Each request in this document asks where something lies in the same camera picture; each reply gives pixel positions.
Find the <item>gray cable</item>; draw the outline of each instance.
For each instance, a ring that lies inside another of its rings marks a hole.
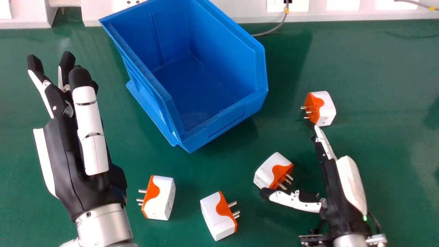
[[[435,11],[439,11],[439,8],[433,7],[433,6],[428,6],[426,4],[421,4],[412,0],[393,0],[394,2],[405,2],[405,3],[409,3],[409,4],[414,4],[414,5],[418,5],[419,7],[423,7],[429,10],[435,10]]]
[[[289,6],[289,2],[288,2],[288,0],[286,0],[286,2],[287,2],[287,6],[285,7],[285,9],[287,10],[288,6]],[[277,26],[273,27],[272,29],[270,29],[268,31],[262,32],[262,33],[252,34],[252,36],[253,37],[259,37],[259,36],[263,36],[263,35],[266,35],[266,34],[269,34],[269,33],[272,33],[274,31],[276,31],[278,28],[280,28],[285,23],[285,19],[287,18],[288,12],[289,12],[289,10],[285,11],[284,18],[282,19],[282,21]]]

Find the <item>bin bottom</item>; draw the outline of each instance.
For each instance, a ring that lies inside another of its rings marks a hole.
[[[238,100],[192,54],[152,71],[190,131]]]

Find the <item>white power strip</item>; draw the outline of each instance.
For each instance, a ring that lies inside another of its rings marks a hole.
[[[57,7],[75,2],[81,6],[85,26],[100,26],[99,19],[147,0],[0,0],[0,29],[50,28]],[[237,23],[278,22],[284,0],[211,0]],[[439,0],[415,0],[439,6]],[[439,12],[393,0],[292,0],[286,22],[396,20],[439,18]]]

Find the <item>wire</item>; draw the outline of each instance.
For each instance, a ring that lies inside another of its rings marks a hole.
[[[425,4],[421,4],[421,3],[418,3],[418,2],[415,2],[415,1],[412,1],[412,0],[393,0],[394,2],[405,2],[405,3],[409,3],[409,4],[414,4],[414,5],[418,5],[419,7],[423,7],[423,8],[426,8],[426,9],[429,9],[429,10],[434,10],[434,11],[439,11],[439,8],[436,8],[436,7],[434,7],[434,6],[428,6],[428,5],[425,5]]]
[[[378,222],[378,220],[375,218],[375,216],[371,212],[367,211],[367,215],[374,221],[375,227],[377,229],[377,234],[380,234],[381,233],[381,224]]]
[[[286,0],[285,2],[287,3],[287,5],[285,6],[285,15],[284,15],[284,18],[282,19],[282,21],[277,26],[273,27],[272,29],[270,29],[268,31],[265,31],[262,33],[252,34],[253,37],[259,37],[259,36],[263,36],[263,35],[272,33],[274,31],[276,31],[278,28],[280,28],[285,23],[285,19],[287,18],[288,13],[290,12],[290,10],[288,9],[288,6],[289,6],[288,0]]]

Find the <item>wall socket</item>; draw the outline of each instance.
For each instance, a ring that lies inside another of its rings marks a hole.
[[[145,1],[147,0],[112,0],[112,6],[114,12],[118,12]]]
[[[286,0],[267,0],[267,12],[284,12]],[[288,9],[290,12],[307,12],[309,0],[289,1]]]

